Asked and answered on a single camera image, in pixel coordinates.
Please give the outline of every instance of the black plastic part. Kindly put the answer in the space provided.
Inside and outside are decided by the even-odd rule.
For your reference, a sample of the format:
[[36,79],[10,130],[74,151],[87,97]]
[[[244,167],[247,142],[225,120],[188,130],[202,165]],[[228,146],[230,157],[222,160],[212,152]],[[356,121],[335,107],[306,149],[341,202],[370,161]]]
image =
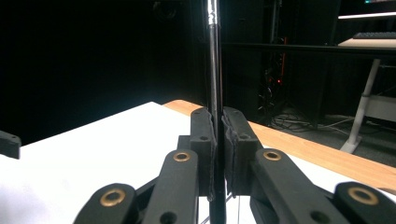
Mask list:
[[21,139],[18,136],[0,131],[0,154],[19,159],[20,147]]
[[250,164],[262,145],[239,110],[224,107],[225,177],[227,191],[235,195],[250,195],[252,172]]
[[111,184],[97,190],[78,213],[75,224],[126,224],[135,223],[139,213],[134,188],[124,184]]
[[191,150],[170,152],[151,194],[143,224],[196,223],[198,157]]
[[179,135],[178,136],[177,149],[191,149],[189,135]]
[[213,131],[211,115],[206,108],[199,108],[191,113],[190,149],[199,158],[199,190],[200,196],[207,196],[212,201],[214,195],[214,157],[216,139]]
[[250,209],[257,224],[279,223],[279,218],[270,203],[263,203],[250,197]]
[[396,204],[376,189],[360,183],[337,185],[333,203],[351,223],[396,223]]
[[348,223],[282,151],[259,149],[252,168],[259,189],[251,196],[269,201],[279,223]]
[[137,209],[139,210],[139,218],[136,223],[140,223],[146,214],[147,207],[149,206],[149,199],[151,198],[152,191],[154,191],[157,179],[158,177],[155,177],[147,184],[136,190]]
[[327,191],[326,189],[323,189],[323,188],[321,188],[321,187],[319,187],[319,186],[317,186],[317,188],[319,189],[319,191],[320,191],[328,200],[330,200],[330,202],[332,201],[333,194],[332,194],[331,192],[329,192],[329,191]]

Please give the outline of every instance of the vertical pole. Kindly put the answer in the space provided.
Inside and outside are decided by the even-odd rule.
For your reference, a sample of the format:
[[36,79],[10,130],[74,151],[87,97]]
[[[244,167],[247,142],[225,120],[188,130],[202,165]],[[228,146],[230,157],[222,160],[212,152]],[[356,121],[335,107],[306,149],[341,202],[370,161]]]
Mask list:
[[210,223],[225,223],[225,181],[224,181],[224,137],[221,123],[222,86],[221,86],[221,50],[219,33],[219,1],[207,0],[209,59],[210,59],[210,113],[213,116],[213,128],[218,142],[214,158],[214,197],[209,204]]
[[276,36],[276,24],[277,22],[277,0],[273,1],[273,14],[271,18],[271,33],[270,33],[270,44],[274,44],[274,39]]

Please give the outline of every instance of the white table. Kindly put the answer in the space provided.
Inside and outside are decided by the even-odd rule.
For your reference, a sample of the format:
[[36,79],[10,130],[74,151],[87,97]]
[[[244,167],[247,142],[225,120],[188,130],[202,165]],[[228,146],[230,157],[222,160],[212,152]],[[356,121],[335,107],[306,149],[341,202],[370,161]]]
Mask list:
[[[0,155],[0,223],[72,223],[99,188],[124,183],[138,189],[156,177],[181,134],[190,134],[190,117],[147,103],[22,147],[19,161]],[[328,191],[351,180],[292,159]],[[207,216],[208,203],[200,198],[200,222]],[[248,197],[227,203],[228,223],[238,218],[254,223]]]

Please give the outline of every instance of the white table leg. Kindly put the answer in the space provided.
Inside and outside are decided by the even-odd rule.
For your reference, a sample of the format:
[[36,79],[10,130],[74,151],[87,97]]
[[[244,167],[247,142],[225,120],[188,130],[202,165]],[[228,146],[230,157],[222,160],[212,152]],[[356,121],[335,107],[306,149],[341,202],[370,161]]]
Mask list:
[[378,66],[380,64],[379,59],[374,59],[373,65],[370,71],[370,75],[366,82],[366,87],[364,88],[364,92],[361,95],[361,101],[359,102],[358,111],[356,112],[355,119],[353,121],[352,130],[350,131],[349,138],[346,140],[344,145],[341,147],[341,151],[345,151],[348,153],[353,153],[361,141],[361,137],[358,136],[359,130],[361,129],[361,123],[363,121],[364,115],[366,113],[367,104],[370,99],[371,89],[373,87],[373,83],[375,81],[376,72],[378,70]]

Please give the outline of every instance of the wooden surface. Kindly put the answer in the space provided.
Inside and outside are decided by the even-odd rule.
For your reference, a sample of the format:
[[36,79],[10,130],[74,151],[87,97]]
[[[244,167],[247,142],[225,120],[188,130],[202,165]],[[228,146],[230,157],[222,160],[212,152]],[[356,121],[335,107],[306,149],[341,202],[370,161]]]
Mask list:
[[[201,107],[182,100],[175,100],[164,106],[188,116],[191,111]],[[250,126],[263,145],[280,149],[290,155],[356,179],[374,188],[383,189],[393,194],[396,192],[396,168],[369,161],[253,122],[250,122]]]

